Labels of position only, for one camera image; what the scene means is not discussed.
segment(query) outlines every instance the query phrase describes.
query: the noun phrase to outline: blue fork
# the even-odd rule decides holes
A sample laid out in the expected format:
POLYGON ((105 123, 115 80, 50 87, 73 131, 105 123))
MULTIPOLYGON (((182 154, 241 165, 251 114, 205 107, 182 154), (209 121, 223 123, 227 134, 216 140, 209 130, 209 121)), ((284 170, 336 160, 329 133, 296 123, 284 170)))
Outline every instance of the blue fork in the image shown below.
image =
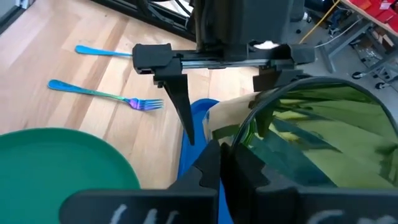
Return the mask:
POLYGON ((156 109, 161 109, 163 107, 163 100, 161 99, 143 100, 138 98, 126 98, 123 96, 116 96, 109 93, 103 93, 100 91, 88 90, 85 88, 81 88, 78 86, 62 82, 60 80, 50 80, 47 86, 52 90, 68 91, 72 93, 82 93, 87 95, 102 96, 116 100, 121 100, 128 103, 131 106, 131 108, 140 111, 156 110, 156 109))
POLYGON ((94 48, 87 47, 84 45, 76 45, 75 52, 77 52, 79 54, 87 54, 87 55, 107 55, 107 56, 132 57, 132 54, 129 54, 129 53, 114 52, 111 50, 94 49, 94 48))

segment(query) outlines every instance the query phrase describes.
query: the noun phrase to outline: green plate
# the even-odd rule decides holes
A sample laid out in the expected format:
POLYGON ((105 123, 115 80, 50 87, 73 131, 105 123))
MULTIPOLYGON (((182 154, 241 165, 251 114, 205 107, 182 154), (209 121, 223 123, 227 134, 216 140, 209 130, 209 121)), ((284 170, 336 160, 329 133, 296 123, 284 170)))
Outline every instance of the green plate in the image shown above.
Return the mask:
POLYGON ((139 182, 115 148, 80 131, 0 136, 0 223, 59 223, 62 202, 86 189, 139 189, 139 182))

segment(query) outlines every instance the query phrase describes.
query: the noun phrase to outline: wooden floor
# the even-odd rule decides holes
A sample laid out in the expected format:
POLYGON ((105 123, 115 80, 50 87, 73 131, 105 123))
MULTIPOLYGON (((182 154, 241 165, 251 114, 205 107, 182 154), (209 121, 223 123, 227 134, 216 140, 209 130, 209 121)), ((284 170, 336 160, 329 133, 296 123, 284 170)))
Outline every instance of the wooden floor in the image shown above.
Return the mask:
MULTIPOLYGON (((66 127, 109 142, 130 162, 143 188, 168 187, 177 175, 182 128, 163 89, 138 75, 126 58, 78 55, 76 44, 130 52, 135 44, 195 44, 91 1, 38 0, 0 36, 0 134, 66 127), (59 79, 138 98, 163 98, 165 108, 134 111, 116 101, 49 90, 59 79)), ((191 102, 252 92, 255 70, 190 70, 191 102)))

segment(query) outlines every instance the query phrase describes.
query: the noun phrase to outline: yellow object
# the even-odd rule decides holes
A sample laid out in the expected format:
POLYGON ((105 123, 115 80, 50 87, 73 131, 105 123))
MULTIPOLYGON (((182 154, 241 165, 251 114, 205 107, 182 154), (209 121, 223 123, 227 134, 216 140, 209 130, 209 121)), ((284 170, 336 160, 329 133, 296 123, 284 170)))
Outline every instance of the yellow object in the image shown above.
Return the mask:
POLYGON ((300 42, 299 42, 299 44, 301 44, 314 30, 315 30, 315 28, 317 28, 320 24, 321 24, 321 22, 323 22, 324 20, 325 20, 325 18, 326 17, 328 17, 328 15, 332 12, 332 10, 337 6, 337 4, 339 4, 340 3, 340 0, 337 0, 333 5, 332 5, 332 7, 325 13, 325 15, 322 17, 322 19, 321 20, 319 20, 319 22, 314 26, 314 27, 312 27, 312 29, 310 30, 310 32, 307 32, 307 34, 305 34, 305 36, 300 40, 300 42))

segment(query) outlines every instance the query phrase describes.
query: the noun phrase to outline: blue spoon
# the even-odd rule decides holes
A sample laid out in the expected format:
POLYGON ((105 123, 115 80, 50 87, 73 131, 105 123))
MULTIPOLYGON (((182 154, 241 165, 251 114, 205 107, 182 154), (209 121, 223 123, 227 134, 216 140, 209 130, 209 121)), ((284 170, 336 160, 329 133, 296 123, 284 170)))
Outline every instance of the blue spoon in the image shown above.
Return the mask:
POLYGON ((111 50, 94 49, 94 48, 87 47, 84 45, 76 45, 75 51, 79 54, 87 54, 87 55, 107 55, 107 56, 132 57, 132 54, 129 54, 129 53, 114 52, 111 50))

